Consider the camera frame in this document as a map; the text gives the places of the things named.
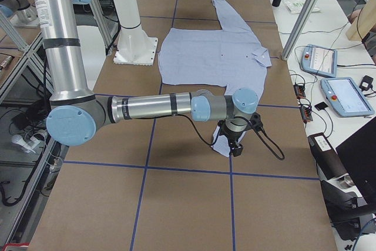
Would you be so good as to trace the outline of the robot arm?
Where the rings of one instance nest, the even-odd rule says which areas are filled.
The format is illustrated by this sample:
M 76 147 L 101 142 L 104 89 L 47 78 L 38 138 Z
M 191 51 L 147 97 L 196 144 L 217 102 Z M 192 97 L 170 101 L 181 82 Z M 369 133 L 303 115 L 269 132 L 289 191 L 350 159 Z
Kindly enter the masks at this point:
M 91 140 L 103 126 L 121 120 L 183 116 L 191 122 L 217 121 L 232 156 L 242 153 L 241 135 L 261 129 L 256 93 L 241 88 L 233 95 L 206 90 L 131 98 L 98 98 L 89 88 L 78 37 L 73 2 L 34 0 L 51 71 L 54 92 L 47 117 L 48 133 L 66 146 Z M 88 3 L 90 0 L 78 0 Z

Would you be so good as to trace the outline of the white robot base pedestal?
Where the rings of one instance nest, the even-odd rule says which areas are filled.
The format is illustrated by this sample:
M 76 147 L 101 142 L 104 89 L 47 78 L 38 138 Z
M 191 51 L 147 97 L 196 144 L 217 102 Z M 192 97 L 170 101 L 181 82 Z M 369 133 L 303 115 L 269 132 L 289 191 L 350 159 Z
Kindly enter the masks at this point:
M 143 30 L 137 0 L 113 1 L 120 24 L 114 63 L 153 65 L 158 39 Z

